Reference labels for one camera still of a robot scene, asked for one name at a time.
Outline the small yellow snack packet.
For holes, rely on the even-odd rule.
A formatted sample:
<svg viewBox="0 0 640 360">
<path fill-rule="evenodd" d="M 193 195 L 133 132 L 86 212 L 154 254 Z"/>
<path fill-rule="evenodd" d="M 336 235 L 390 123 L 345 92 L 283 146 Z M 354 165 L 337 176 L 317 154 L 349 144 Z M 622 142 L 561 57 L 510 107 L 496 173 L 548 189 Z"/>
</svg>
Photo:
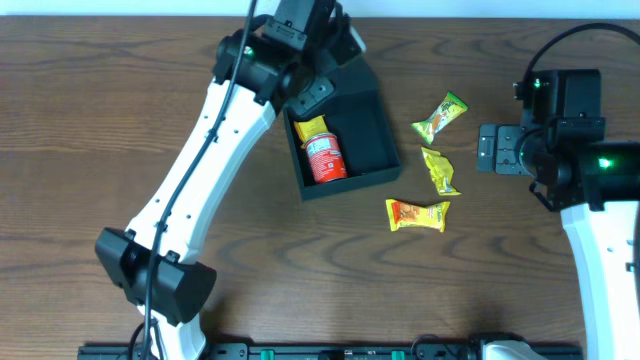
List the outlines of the small yellow snack packet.
<svg viewBox="0 0 640 360">
<path fill-rule="evenodd" d="M 329 132 L 323 115 L 316 116 L 307 121 L 294 122 L 294 129 L 300 138 L 302 148 L 306 147 L 306 143 L 312 137 Z"/>
</svg>

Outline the red cylindrical can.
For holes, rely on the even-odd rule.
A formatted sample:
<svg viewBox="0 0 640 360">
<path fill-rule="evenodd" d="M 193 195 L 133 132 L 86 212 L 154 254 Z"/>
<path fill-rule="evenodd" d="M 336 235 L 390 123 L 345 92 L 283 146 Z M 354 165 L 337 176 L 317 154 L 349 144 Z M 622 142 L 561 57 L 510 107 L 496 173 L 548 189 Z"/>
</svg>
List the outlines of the red cylindrical can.
<svg viewBox="0 0 640 360">
<path fill-rule="evenodd" d="M 316 183 L 323 184 L 348 177 L 334 134 L 321 133 L 311 137 L 305 144 L 305 150 Z"/>
</svg>

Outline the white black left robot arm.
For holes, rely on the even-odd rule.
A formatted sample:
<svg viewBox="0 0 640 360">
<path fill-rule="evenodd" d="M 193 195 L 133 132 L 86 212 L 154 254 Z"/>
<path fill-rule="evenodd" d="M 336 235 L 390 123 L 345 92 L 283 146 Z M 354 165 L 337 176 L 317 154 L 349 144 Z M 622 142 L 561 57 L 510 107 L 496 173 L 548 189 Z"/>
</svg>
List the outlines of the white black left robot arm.
<svg viewBox="0 0 640 360">
<path fill-rule="evenodd" d="M 217 274 L 199 257 L 221 200 L 282 107 L 324 90 L 325 74 L 365 49 L 347 17 L 299 25 L 261 15 L 220 42 L 199 118 L 165 179 L 124 229 L 105 228 L 95 244 L 143 315 L 125 358 L 203 355 L 200 312 Z"/>
</svg>

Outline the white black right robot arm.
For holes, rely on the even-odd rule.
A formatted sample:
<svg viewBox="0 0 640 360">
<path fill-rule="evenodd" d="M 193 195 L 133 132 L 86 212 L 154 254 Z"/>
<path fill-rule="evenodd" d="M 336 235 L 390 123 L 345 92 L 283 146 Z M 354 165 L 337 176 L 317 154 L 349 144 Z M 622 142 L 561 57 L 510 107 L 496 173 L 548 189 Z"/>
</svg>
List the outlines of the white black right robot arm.
<svg viewBox="0 0 640 360">
<path fill-rule="evenodd" d="M 477 168 L 528 175 L 559 213 L 579 279 L 590 359 L 639 356 L 639 146 L 607 142 L 604 121 L 481 126 Z"/>
</svg>

